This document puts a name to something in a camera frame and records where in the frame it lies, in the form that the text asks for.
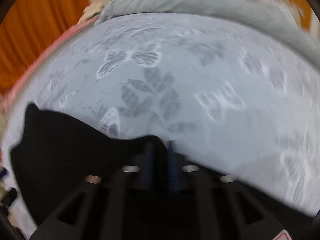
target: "curtain fold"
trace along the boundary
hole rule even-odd
[[[0,93],[76,24],[88,0],[16,0],[0,25]]]

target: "pink fabric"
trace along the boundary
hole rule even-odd
[[[23,73],[23,75],[18,79],[18,81],[13,85],[11,90],[1,98],[0,95],[0,113],[4,113],[9,109],[13,100],[17,96],[18,92],[22,88],[23,84],[28,80],[28,78],[32,75],[32,73],[37,69],[37,67],[56,49],[59,45],[61,45],[65,40],[67,40],[71,35],[77,33],[88,24],[97,20],[97,17],[91,18],[87,21],[84,21],[80,24],[71,26],[68,30],[66,30],[57,40],[55,40],[49,47],[47,47],[42,54],[28,67],[28,69]]]

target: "black fabric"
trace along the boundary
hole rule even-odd
[[[29,105],[22,141],[11,151],[11,162],[34,221],[43,222],[87,175],[107,177],[127,165],[147,141],[166,153],[158,137],[111,139],[71,116]]]

